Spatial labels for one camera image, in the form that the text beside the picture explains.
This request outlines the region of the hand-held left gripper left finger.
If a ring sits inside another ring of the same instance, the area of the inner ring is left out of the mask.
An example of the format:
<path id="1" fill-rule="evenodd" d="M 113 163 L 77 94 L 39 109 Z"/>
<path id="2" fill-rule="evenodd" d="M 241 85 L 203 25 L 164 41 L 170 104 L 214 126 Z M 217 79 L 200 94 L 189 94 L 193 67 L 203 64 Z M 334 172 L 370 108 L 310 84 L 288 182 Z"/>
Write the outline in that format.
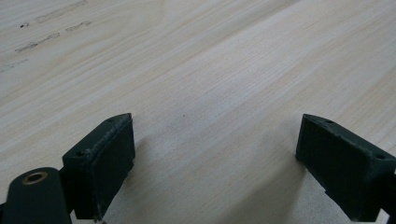
<path id="1" fill-rule="evenodd" d="M 134 167 L 133 119 L 104 120 L 63 155 L 64 177 L 78 219 L 101 220 Z"/>

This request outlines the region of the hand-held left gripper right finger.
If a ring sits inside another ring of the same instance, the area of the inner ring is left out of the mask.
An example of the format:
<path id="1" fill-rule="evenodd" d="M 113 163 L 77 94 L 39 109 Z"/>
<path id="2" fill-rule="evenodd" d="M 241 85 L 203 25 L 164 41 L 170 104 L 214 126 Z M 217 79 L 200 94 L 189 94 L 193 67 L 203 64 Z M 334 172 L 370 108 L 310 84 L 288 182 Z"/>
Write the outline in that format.
<path id="1" fill-rule="evenodd" d="M 396 222 L 396 157 L 336 122 L 304 114 L 296 159 L 352 221 Z"/>

